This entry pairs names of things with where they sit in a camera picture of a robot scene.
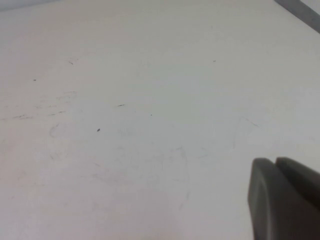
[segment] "dark gray plastic object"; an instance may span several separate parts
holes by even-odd
[[[300,0],[275,0],[290,13],[320,33],[320,15]]]
[[[252,163],[248,194],[255,240],[320,239],[320,174],[286,157]]]
[[[45,4],[57,0],[0,0],[0,12],[23,7],[29,7],[37,4]]]

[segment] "gray object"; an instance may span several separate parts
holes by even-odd
[[[0,0],[0,11],[17,9],[36,4],[53,2],[54,0]]]
[[[275,0],[290,13],[320,33],[320,15],[300,0]]]

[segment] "white surface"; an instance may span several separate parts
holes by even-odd
[[[249,240],[253,158],[320,170],[320,35],[271,0],[62,1],[0,30],[0,239]]]

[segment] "gray plastic part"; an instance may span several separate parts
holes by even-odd
[[[320,15],[300,0],[275,0],[297,18],[320,33]]]

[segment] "white table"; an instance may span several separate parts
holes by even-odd
[[[66,0],[0,33],[1,240],[251,240],[253,158],[320,170],[320,35],[272,0]]]

